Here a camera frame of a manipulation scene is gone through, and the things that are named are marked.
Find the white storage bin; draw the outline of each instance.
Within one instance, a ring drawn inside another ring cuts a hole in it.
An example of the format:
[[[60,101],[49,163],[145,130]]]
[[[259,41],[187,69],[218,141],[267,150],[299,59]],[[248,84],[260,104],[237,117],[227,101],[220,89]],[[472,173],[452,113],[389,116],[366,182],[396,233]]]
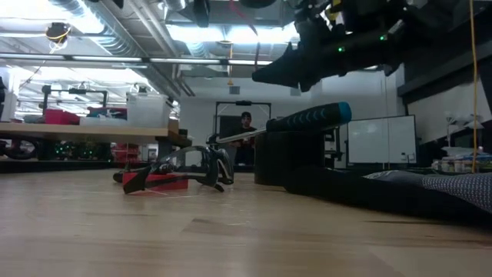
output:
[[[120,118],[80,118],[80,125],[82,126],[117,126],[124,127],[128,126],[128,122]]]
[[[128,124],[141,128],[167,128],[171,109],[166,95],[127,94]]]

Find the red block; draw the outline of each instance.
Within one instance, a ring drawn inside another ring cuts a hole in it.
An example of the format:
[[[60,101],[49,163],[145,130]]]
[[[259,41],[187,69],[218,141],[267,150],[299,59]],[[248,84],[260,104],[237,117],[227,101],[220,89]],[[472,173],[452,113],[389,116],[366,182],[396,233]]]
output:
[[[48,108],[45,113],[46,124],[78,125],[80,118],[71,112]]]
[[[137,173],[135,173],[135,172],[123,173],[123,186],[125,186],[126,183],[129,182],[136,175],[137,175]],[[174,178],[174,177],[176,177],[176,175],[174,175],[174,174],[166,174],[166,175],[150,174],[147,177],[147,182],[156,181],[156,180],[165,180],[165,179]],[[156,191],[156,192],[166,191],[166,190],[175,190],[175,189],[188,189],[188,180],[179,180],[176,182],[166,183],[166,184],[158,185],[158,186],[151,188],[151,190]]]

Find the gray fabric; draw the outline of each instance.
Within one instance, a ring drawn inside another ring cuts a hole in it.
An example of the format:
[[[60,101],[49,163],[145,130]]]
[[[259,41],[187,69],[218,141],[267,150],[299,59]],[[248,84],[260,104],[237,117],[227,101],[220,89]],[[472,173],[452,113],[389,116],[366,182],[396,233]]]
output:
[[[390,170],[386,172],[377,172],[364,176],[367,179],[375,179],[386,182],[397,182],[405,185],[420,185],[425,175],[405,172],[400,170]]]
[[[426,189],[446,192],[492,213],[492,173],[459,176],[424,176]]]
[[[364,177],[405,185],[419,185],[426,189],[446,192],[492,213],[492,173],[443,176],[393,170]]]

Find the black cylinder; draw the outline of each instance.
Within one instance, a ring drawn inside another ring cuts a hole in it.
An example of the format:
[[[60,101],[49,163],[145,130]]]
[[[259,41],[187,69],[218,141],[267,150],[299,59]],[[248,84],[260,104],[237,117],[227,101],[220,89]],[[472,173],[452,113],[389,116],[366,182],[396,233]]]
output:
[[[324,167],[323,134],[266,132],[256,136],[256,184],[282,186],[288,173],[306,165]]]

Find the workbench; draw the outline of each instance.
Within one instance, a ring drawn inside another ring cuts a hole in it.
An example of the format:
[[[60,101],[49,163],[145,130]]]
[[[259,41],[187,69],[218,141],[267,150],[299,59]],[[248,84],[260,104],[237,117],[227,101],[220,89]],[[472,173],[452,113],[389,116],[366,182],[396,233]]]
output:
[[[115,170],[3,175],[2,277],[489,277],[492,235],[237,174],[225,192],[124,195]]]
[[[0,123],[1,134],[69,142],[158,143],[159,158],[171,153],[172,146],[187,147],[191,141],[166,128],[81,126]]]

